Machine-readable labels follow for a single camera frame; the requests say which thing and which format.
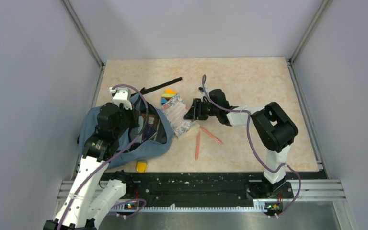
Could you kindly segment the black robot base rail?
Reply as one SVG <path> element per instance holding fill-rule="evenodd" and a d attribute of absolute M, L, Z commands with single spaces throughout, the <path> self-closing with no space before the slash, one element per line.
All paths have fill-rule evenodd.
<path fill-rule="evenodd" d="M 269 185 L 261 172 L 107 172 L 101 180 L 126 182 L 124 199 L 141 198 L 146 207 L 252 207 L 258 199 L 292 199 L 290 182 Z"/>

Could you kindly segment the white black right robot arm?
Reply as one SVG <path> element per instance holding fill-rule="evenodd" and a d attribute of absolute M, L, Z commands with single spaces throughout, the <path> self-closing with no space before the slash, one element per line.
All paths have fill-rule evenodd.
<path fill-rule="evenodd" d="M 281 192 L 288 152 L 298 134 L 295 123 L 276 102 L 263 108 L 238 107 L 229 104 L 221 89 L 209 93 L 201 89 L 200 92 L 203 98 L 195 98 L 183 118 L 204 121 L 216 117 L 226 126 L 253 125 L 267 150 L 262 192 L 267 197 L 275 197 Z"/>

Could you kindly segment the floral pink notebook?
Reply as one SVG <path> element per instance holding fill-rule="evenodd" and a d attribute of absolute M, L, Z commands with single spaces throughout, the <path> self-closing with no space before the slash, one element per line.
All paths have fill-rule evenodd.
<path fill-rule="evenodd" d="M 196 121 L 184 119 L 184 116 L 189 109 L 179 94 L 175 94 L 164 105 L 162 105 L 161 111 L 166 116 L 171 128 L 178 138 L 181 138 L 191 131 L 199 128 L 199 123 Z"/>

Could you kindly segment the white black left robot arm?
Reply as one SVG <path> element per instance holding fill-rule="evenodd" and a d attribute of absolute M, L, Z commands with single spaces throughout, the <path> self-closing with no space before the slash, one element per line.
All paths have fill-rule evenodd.
<path fill-rule="evenodd" d="M 130 128 L 138 127 L 139 111 L 131 102 L 106 103 L 99 109 L 97 125 L 84 144 L 80 168 L 68 196 L 45 230 L 96 230 L 120 198 L 134 193 L 133 183 L 123 173 L 108 181 L 94 198 L 95 190 L 112 157 L 119 148 L 119 139 Z"/>

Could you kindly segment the blue grey student backpack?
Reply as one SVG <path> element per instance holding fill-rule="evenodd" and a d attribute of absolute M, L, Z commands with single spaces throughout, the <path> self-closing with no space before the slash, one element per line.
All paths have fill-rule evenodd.
<path fill-rule="evenodd" d="M 90 109 L 86 114 L 79 134 L 79 155 L 102 157 L 103 161 L 112 159 L 108 165 L 111 169 L 131 161 L 147 160 L 165 154 L 172 144 L 174 131 L 161 109 L 155 108 L 149 102 L 143 102 L 141 97 L 181 80 L 182 78 L 179 77 L 150 89 L 143 88 L 139 93 L 134 93 L 130 99 L 141 113 L 143 111 L 146 111 L 146 114 L 149 111 L 158 113 L 167 135 L 165 144 L 151 140 L 142 143 L 142 133 L 145 128 L 140 126 L 127 129 L 125 110 L 105 112 L 105 108 L 112 110 L 116 108 L 115 104 L 106 103 Z"/>

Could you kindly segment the dark thick paperback book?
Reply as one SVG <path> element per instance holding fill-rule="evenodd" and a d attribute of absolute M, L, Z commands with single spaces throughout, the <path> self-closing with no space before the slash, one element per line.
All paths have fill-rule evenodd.
<path fill-rule="evenodd" d="M 150 125 L 155 130 L 158 130 L 159 124 L 160 124 L 160 117 L 157 112 L 149 111 L 148 114 L 146 114 L 146 111 L 143 111 L 141 113 L 141 117 L 139 118 L 139 124 L 142 127 L 143 124 Z"/>

